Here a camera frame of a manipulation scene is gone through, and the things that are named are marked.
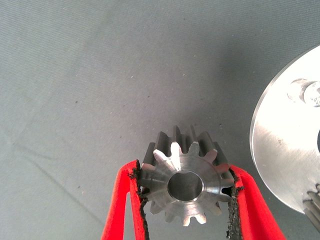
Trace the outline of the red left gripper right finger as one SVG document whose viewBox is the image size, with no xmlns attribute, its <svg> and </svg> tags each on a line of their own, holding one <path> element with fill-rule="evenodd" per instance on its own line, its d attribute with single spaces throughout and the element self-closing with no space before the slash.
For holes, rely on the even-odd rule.
<svg viewBox="0 0 320 240">
<path fill-rule="evenodd" d="M 284 240 L 254 178 L 245 170 L 230 166 L 234 177 L 228 203 L 228 240 Z"/>
</svg>

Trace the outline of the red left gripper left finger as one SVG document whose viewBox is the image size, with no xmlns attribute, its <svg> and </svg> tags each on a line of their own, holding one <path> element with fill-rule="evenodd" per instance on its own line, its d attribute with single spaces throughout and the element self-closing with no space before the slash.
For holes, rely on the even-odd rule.
<svg viewBox="0 0 320 240">
<path fill-rule="evenodd" d="M 149 230 L 144 207 L 148 199 L 141 193 L 138 183 L 141 166 L 139 160 L 123 165 L 116 176 L 109 211 L 101 234 L 102 240 L 122 240 L 124 238 L 127 195 L 130 196 L 134 238 L 148 240 Z"/>
</svg>

